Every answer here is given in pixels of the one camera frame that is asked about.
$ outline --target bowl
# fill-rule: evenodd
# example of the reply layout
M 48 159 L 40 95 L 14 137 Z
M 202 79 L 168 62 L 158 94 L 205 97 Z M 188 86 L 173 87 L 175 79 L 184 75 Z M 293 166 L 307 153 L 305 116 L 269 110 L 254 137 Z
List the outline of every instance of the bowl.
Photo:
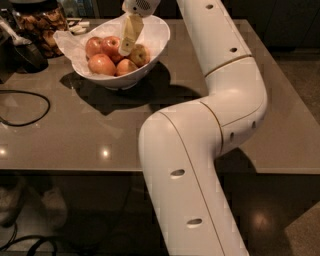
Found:
M 119 77 L 92 73 L 88 68 L 85 53 L 86 42 L 93 36 L 103 38 L 113 35 L 120 37 L 125 18 L 126 14 L 107 21 L 87 34 L 74 36 L 70 31 L 56 31 L 53 37 L 59 49 L 71 60 L 73 69 L 80 76 L 111 90 L 128 89 L 146 76 L 158 62 L 170 39 L 170 29 L 168 24 L 159 17 L 152 15 L 144 18 L 144 28 L 136 43 L 144 44 L 149 48 L 150 62 L 127 75 Z

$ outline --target power cord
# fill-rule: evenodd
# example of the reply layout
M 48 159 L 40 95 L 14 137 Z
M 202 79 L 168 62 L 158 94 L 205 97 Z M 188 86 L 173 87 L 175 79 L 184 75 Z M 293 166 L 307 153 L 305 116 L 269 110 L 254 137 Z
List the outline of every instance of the power cord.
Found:
M 2 118 L 0 116 L 0 123 L 3 123 L 3 124 L 8 125 L 8 126 L 13 126 L 13 127 L 27 126 L 27 125 L 33 124 L 33 123 L 39 121 L 40 119 L 42 119 L 50 110 L 51 104 L 50 104 L 49 99 L 47 97 L 41 95 L 41 94 L 38 94 L 38 93 L 35 93 L 35 92 L 21 91 L 21 90 L 0 90 L 0 94 L 9 94 L 9 93 L 28 94 L 28 95 L 33 95 L 33 96 L 36 96 L 36 97 L 40 97 L 40 98 L 44 99 L 47 102 L 48 106 L 47 106 L 46 110 L 44 111 L 44 113 L 40 117 L 38 117 L 38 118 L 36 118 L 34 120 L 31 120 L 29 122 L 21 123 L 21 124 L 15 124 L 15 123 L 11 123 L 10 121 L 8 121 L 8 120 L 6 120 L 6 119 L 4 119 L 4 118 Z
M 17 223 L 14 223 L 12 235 L 5 245 L 0 246 L 0 251 L 6 251 L 11 246 L 12 242 L 17 237 L 17 233 L 18 233 L 18 226 L 17 226 Z

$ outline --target apple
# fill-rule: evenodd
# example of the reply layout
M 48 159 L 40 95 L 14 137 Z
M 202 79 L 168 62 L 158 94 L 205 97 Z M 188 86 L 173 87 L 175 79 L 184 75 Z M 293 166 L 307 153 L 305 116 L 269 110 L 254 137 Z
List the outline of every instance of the apple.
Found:
M 109 56 L 98 53 L 88 61 L 88 67 L 92 73 L 114 76 L 117 68 Z
M 107 36 L 101 42 L 101 53 L 110 57 L 114 63 L 118 63 L 124 58 L 119 53 L 120 38 L 117 36 Z
M 137 70 L 138 67 L 129 59 L 121 60 L 117 65 L 116 76 L 123 76 Z
M 98 36 L 91 37 L 85 46 L 86 55 L 91 58 L 93 55 L 101 53 L 101 42 L 102 38 Z
M 150 51 L 143 44 L 135 44 L 128 56 L 128 59 L 140 68 L 150 62 Z

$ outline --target red apple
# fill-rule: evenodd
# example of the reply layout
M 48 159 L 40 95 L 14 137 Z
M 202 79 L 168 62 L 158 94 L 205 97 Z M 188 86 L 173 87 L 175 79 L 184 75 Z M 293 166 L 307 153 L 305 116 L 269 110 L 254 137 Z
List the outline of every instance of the red apple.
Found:
M 121 60 L 117 65 L 116 76 L 123 76 L 137 70 L 138 67 L 129 59 Z
M 92 73 L 114 76 L 117 68 L 109 56 L 98 53 L 93 55 L 88 61 L 89 69 Z
M 107 36 L 101 42 L 101 52 L 108 55 L 114 63 L 118 63 L 124 57 L 119 53 L 120 38 Z
M 91 58 L 93 55 L 101 53 L 101 42 L 102 38 L 98 36 L 91 37 L 85 46 L 86 55 Z

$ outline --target table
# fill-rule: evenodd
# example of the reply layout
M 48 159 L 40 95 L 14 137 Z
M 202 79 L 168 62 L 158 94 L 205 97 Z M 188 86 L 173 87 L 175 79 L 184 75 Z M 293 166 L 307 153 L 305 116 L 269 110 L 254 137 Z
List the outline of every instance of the table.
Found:
M 15 73 L 0 85 L 41 93 L 52 104 L 33 125 L 0 125 L 0 169 L 141 171 L 137 141 L 146 118 L 160 108 L 208 93 L 183 20 L 166 21 L 172 34 L 160 62 L 131 89 L 115 92 L 84 80 L 64 56 L 50 59 L 42 72 Z M 257 61 L 269 98 L 264 123 L 239 148 L 241 155 L 258 173 L 319 174 L 319 125 L 248 22 L 235 24 Z M 31 118 L 45 108 L 40 99 L 20 95 L 1 95 L 1 100 L 19 102 L 24 110 L 19 118 Z M 4 114 L 13 116 L 18 108 L 12 109 Z M 224 158 L 231 166 L 226 171 L 239 171 L 237 159 L 232 152 Z

